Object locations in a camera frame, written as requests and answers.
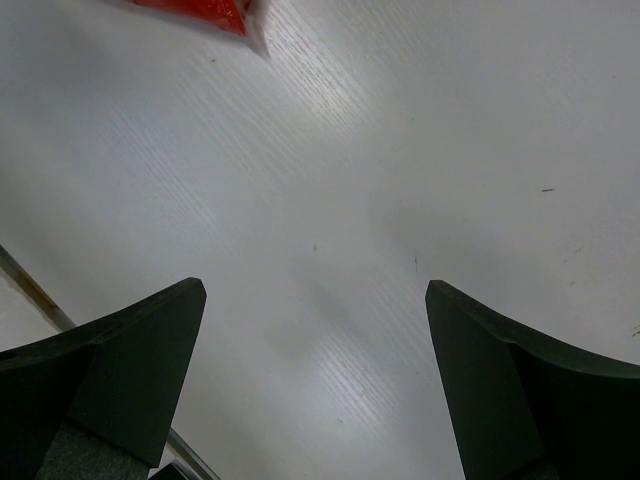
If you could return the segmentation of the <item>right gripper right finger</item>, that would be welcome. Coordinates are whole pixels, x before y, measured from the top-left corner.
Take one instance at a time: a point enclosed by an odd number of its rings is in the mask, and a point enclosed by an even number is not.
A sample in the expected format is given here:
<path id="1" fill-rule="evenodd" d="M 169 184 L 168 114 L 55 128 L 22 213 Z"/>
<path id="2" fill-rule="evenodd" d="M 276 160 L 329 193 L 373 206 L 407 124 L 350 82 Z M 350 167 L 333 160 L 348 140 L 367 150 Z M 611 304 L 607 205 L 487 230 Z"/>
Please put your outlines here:
<path id="1" fill-rule="evenodd" d="M 509 319 L 442 280 L 425 302 L 466 478 L 638 478 L 638 366 Z"/>

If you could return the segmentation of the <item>red spaghetti pack with barcode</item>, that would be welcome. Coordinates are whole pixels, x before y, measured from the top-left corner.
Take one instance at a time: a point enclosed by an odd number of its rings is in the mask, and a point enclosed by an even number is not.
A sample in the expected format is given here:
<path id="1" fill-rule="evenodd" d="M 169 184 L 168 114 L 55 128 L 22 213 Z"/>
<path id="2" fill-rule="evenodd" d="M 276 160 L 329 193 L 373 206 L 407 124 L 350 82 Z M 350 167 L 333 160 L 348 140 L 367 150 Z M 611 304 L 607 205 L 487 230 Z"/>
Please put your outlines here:
<path id="1" fill-rule="evenodd" d="M 270 57 L 265 37 L 269 1 L 104 1 L 131 14 L 242 45 L 260 58 Z"/>

